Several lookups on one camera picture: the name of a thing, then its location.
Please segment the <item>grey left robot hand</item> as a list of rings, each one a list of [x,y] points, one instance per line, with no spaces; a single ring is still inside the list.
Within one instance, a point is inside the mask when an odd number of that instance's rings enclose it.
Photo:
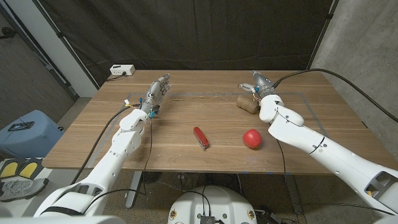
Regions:
[[[159,114],[160,104],[171,88],[169,78],[170,74],[167,73],[154,81],[141,102],[139,109],[149,114],[151,118]]]

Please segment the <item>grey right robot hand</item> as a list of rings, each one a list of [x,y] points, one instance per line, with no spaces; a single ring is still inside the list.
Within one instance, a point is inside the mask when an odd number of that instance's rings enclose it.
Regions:
[[[238,87],[245,91],[251,92],[259,99],[263,99],[267,95],[275,95],[273,83],[262,75],[260,72],[251,70],[251,74],[254,80],[254,85],[248,83],[239,84]]]

